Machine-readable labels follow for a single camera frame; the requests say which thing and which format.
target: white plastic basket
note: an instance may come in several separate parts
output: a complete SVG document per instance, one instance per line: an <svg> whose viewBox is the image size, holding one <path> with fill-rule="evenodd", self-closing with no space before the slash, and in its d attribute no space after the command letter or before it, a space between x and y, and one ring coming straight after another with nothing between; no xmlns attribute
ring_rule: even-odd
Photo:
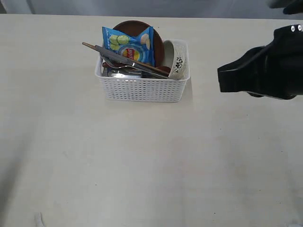
<svg viewBox="0 0 303 227"><path fill-rule="evenodd" d="M187 80L190 78L187 45L187 62L184 79L124 79L102 76L102 59L99 57L95 68L95 75L99 77L106 94L106 98L119 101L137 102L171 102L180 101Z"/></svg>

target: chip bag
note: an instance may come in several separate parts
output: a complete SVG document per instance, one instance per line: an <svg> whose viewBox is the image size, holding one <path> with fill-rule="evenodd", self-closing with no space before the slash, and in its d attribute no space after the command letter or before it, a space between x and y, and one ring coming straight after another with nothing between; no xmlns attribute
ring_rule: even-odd
<svg viewBox="0 0 303 227"><path fill-rule="evenodd" d="M102 27L104 47L132 60L155 66L153 27L148 27L137 37Z"/></svg>

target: brown plate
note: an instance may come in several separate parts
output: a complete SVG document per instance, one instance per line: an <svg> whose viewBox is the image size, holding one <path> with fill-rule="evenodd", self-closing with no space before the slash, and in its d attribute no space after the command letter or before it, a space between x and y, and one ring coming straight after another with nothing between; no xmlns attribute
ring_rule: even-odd
<svg viewBox="0 0 303 227"><path fill-rule="evenodd" d="M128 20L116 25L114 29L130 36L138 36L148 27L150 26L144 22L137 20ZM164 46L161 37L155 29L153 30L153 48L155 57L155 67L161 66L162 61L164 59Z"/></svg>

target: table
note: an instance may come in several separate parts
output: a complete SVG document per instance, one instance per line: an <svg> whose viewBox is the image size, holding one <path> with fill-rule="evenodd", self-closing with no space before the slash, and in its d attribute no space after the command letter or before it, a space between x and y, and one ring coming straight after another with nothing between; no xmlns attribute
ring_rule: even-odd
<svg viewBox="0 0 303 227"><path fill-rule="evenodd" d="M108 101L101 26L188 42L179 103ZM0 226L267 227L303 222L303 98L222 94L216 69L291 20L0 15Z"/></svg>

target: white bowl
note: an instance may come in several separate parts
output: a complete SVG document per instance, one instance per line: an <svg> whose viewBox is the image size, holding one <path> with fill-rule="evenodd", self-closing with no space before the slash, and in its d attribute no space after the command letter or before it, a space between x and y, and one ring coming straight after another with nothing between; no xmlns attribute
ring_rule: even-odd
<svg viewBox="0 0 303 227"><path fill-rule="evenodd" d="M186 43L182 40L166 40L164 41L164 60L163 66L170 67L169 78L183 79L187 64Z"/></svg>

